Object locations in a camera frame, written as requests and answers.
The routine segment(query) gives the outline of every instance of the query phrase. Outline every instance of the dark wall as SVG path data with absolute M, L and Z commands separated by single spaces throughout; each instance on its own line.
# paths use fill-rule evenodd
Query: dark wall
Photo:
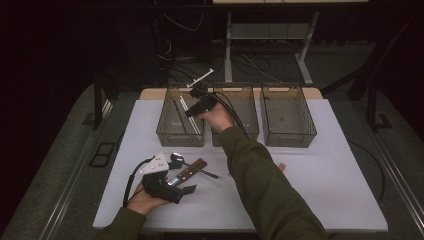
M 69 3 L 2 4 L 0 234 L 92 79 Z
M 396 109 L 424 141 L 424 10 L 411 11 L 408 24 L 378 71 L 376 81 Z

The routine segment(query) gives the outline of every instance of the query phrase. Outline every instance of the metal mesh basket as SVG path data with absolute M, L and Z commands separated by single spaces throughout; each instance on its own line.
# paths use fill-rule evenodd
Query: metal mesh basket
M 166 90 L 162 112 L 159 118 L 156 133 L 164 147 L 202 147 L 204 146 L 204 123 L 200 120 L 193 122 L 200 130 L 196 133 L 193 124 L 184 113 L 180 103 L 180 96 L 185 100 L 188 108 L 196 103 L 189 94 L 190 89 L 183 84 L 170 84 Z
M 217 96 L 224 100 L 225 103 L 233 107 L 243 127 L 246 129 L 249 139 L 256 140 L 259 135 L 259 125 L 252 84 L 219 82 L 214 83 L 213 90 L 218 93 Z M 212 144 L 215 147 L 221 146 L 218 135 L 218 132 L 212 129 Z
M 267 146 L 307 148 L 317 135 L 300 86 L 263 83 L 261 112 Z

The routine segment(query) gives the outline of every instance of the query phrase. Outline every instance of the white table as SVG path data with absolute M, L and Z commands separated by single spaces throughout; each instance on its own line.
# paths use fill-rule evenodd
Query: white table
M 307 100 L 317 136 L 307 149 L 268 147 L 274 162 L 287 165 L 284 174 L 302 195 L 328 232 L 387 231 L 387 222 L 349 148 L 327 100 Z M 210 178 L 196 174 L 184 185 L 197 184 L 194 194 L 184 196 L 177 204 L 168 204 L 149 215 L 144 231 L 251 232 L 254 227 L 228 175 L 226 157 L 221 148 L 212 146 L 206 130 L 201 148 L 162 147 L 156 126 L 163 100 L 139 100 L 130 117 L 125 136 L 115 160 L 93 226 L 103 228 L 111 223 L 119 207 L 128 176 L 142 160 L 159 152 L 181 153 L 192 163 L 202 157 L 206 171 L 220 176 Z M 256 102 L 258 119 L 261 119 Z M 258 137 L 263 142 L 262 133 Z M 173 177 L 181 170 L 172 170 Z M 137 176 L 133 189 L 141 180 Z

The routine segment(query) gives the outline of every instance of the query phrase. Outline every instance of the green sleeve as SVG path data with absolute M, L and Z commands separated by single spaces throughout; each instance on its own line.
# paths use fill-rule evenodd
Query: green sleeve
M 95 234 L 92 240 L 137 240 L 145 222 L 146 216 L 120 208 L 113 222 Z
M 239 127 L 227 128 L 219 140 L 244 208 L 262 239 L 328 239 L 265 146 L 247 139 Z

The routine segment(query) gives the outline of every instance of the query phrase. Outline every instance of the table leg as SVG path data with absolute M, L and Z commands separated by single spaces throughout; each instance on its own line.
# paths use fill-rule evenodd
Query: table leg
M 227 16 L 227 45 L 225 49 L 225 82 L 233 81 L 233 73 L 231 71 L 231 13 Z
M 311 43 L 312 36 L 314 34 L 315 26 L 318 21 L 318 16 L 319 16 L 319 12 L 314 12 L 314 14 L 312 15 L 311 22 L 308 26 L 308 31 L 305 37 L 303 48 L 300 51 L 300 53 L 295 54 L 297 65 L 299 66 L 300 73 L 302 74 L 303 80 L 305 81 L 306 85 L 313 84 L 311 75 L 309 74 L 308 68 L 306 67 L 306 64 L 305 64 L 305 56 L 306 56 L 306 52 L 308 51 L 309 44 Z

